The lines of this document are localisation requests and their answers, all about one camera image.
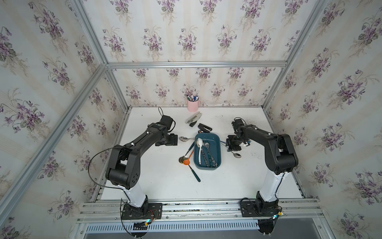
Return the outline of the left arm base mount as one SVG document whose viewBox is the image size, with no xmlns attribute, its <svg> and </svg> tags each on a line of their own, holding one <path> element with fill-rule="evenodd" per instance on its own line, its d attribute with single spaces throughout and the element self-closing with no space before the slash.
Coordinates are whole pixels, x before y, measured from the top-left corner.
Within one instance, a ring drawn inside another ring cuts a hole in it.
<svg viewBox="0 0 382 239">
<path fill-rule="evenodd" d="M 143 204 L 141 208 L 136 208 L 129 204 L 123 204 L 120 217 L 122 220 L 157 220 L 162 217 L 162 209 L 162 203 Z"/>
</svg>

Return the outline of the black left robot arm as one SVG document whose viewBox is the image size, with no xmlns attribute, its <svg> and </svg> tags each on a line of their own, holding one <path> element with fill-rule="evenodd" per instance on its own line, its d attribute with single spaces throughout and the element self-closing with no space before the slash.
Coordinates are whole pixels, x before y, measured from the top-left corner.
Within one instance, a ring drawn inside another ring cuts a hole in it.
<svg viewBox="0 0 382 239">
<path fill-rule="evenodd" d="M 171 134 L 174 120 L 162 116 L 159 122 L 148 125 L 146 131 L 132 142 L 113 147 L 108 160 L 105 177 L 121 189 L 128 198 L 129 206 L 143 209 L 148 197 L 141 190 L 138 180 L 141 173 L 141 157 L 152 145 L 176 145 L 177 136 Z"/>
</svg>

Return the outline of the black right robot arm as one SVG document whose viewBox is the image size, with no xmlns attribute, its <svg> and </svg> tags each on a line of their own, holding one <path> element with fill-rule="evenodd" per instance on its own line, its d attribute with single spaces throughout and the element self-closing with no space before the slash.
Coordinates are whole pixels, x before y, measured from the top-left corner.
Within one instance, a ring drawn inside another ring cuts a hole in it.
<svg viewBox="0 0 382 239">
<path fill-rule="evenodd" d="M 278 200 L 278 190 L 282 181 L 298 166 L 298 158 L 288 134 L 276 134 L 256 125 L 246 124 L 242 119 L 232 123 L 234 134 L 226 139 L 228 151 L 240 151 L 241 144 L 249 141 L 264 148 L 265 165 L 268 169 L 264 184 L 257 194 L 257 202 L 274 203 Z"/>
</svg>

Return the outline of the white plastic spoon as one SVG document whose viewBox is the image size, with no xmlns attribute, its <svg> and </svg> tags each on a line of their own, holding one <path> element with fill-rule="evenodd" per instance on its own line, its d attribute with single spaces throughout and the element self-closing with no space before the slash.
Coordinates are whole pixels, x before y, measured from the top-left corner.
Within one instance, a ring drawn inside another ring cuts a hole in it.
<svg viewBox="0 0 382 239">
<path fill-rule="evenodd" d="M 202 154 L 202 146 L 203 146 L 203 140 L 201 138 L 197 138 L 197 146 L 199 148 L 198 162 L 199 162 L 199 165 L 201 165 L 202 163 L 201 154 Z"/>
</svg>

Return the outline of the steel spoon pink handle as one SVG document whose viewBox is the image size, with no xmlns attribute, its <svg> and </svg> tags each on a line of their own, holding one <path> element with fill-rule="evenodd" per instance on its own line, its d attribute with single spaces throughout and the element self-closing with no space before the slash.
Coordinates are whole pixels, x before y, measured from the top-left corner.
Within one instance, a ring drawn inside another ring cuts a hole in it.
<svg viewBox="0 0 382 239">
<path fill-rule="evenodd" d="M 194 137 L 188 138 L 188 137 L 180 136 L 179 140 L 182 142 L 187 142 L 189 140 L 195 140 L 195 138 Z"/>
</svg>

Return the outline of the dotted steel spoon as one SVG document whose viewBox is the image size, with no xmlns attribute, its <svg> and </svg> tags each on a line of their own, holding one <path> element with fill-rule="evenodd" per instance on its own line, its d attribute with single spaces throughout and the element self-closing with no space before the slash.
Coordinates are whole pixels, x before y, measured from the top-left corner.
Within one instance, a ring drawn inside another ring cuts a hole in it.
<svg viewBox="0 0 382 239">
<path fill-rule="evenodd" d="M 236 153 L 232 150 L 228 150 L 228 151 L 231 152 L 235 158 L 241 158 L 242 157 L 239 153 Z"/>
</svg>

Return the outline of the steel spoon green handle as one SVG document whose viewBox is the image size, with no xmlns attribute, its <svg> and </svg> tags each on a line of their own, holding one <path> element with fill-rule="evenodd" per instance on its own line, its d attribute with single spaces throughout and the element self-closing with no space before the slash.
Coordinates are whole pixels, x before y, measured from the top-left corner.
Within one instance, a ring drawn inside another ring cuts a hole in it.
<svg viewBox="0 0 382 239">
<path fill-rule="evenodd" d="M 217 167 L 217 163 L 216 163 L 216 161 L 215 161 L 215 159 L 214 159 L 214 157 L 213 157 L 213 155 L 212 155 L 212 153 L 211 153 L 211 151 L 210 151 L 210 144 L 209 144 L 209 142 L 206 141 L 206 142 L 204 143 L 204 146 L 205 146 L 205 148 L 206 148 L 207 151 L 208 151 L 208 154 L 209 154 L 209 157 L 210 157 L 212 166 L 213 166 L 213 167 Z"/>
</svg>

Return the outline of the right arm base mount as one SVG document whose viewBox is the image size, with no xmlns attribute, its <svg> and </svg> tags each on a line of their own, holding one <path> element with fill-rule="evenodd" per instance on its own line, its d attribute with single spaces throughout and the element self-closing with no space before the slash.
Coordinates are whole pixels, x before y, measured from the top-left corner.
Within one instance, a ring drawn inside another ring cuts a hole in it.
<svg viewBox="0 0 382 239">
<path fill-rule="evenodd" d="M 262 199 L 251 201 L 248 198 L 240 200 L 240 210 L 242 217 L 268 217 L 277 218 L 282 213 L 282 207 L 278 205 L 278 200 L 265 202 Z"/>
</svg>

